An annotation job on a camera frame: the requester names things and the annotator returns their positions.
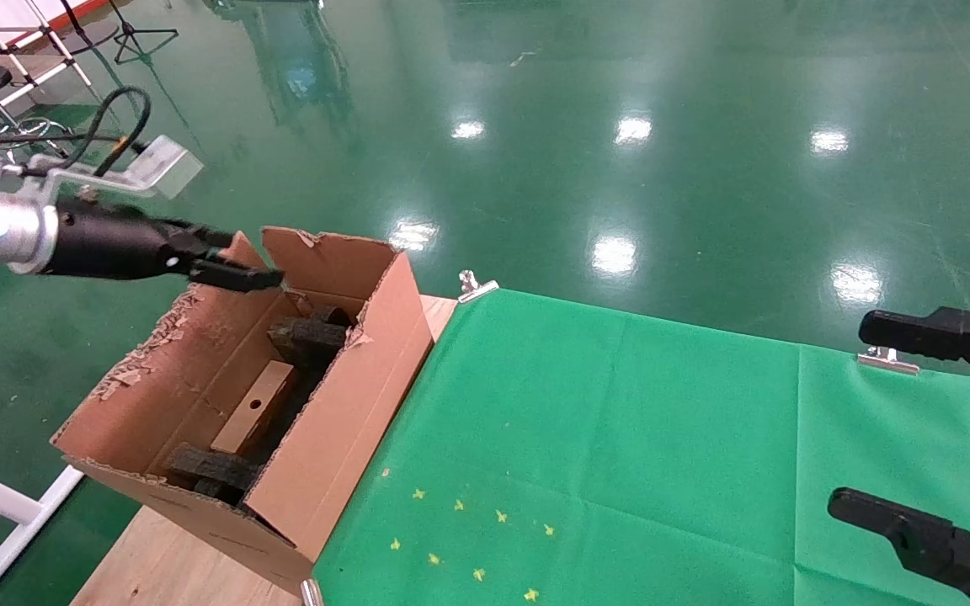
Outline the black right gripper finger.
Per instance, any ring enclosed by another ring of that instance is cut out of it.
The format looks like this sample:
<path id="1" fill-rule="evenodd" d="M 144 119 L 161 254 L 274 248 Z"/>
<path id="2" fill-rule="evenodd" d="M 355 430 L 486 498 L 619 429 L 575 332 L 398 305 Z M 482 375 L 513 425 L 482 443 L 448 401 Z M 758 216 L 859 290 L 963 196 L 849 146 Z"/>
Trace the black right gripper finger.
<path id="1" fill-rule="evenodd" d="M 905 571 L 951 587 L 970 599 L 969 530 L 946 518 L 852 488 L 832 491 L 827 510 L 835 520 L 884 537 Z"/>
<path id="2" fill-rule="evenodd" d="M 940 307 L 923 317 L 869 311 L 860 322 L 858 337 L 877 348 L 970 365 L 970 311 L 960 308 Z"/>

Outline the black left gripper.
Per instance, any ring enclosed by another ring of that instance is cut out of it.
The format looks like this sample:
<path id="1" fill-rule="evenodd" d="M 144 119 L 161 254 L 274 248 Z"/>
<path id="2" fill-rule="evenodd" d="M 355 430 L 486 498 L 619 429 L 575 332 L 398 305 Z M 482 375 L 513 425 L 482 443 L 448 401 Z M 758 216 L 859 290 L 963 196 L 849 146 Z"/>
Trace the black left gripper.
<path id="1" fill-rule="evenodd" d="M 192 283 L 248 293 L 279 288 L 285 273 L 226 258 L 200 258 L 205 247 L 227 249 L 234 234 L 204 224 L 152 217 L 131 205 L 67 199 L 56 205 L 57 233 L 46 275 L 138 280 L 189 272 Z"/>

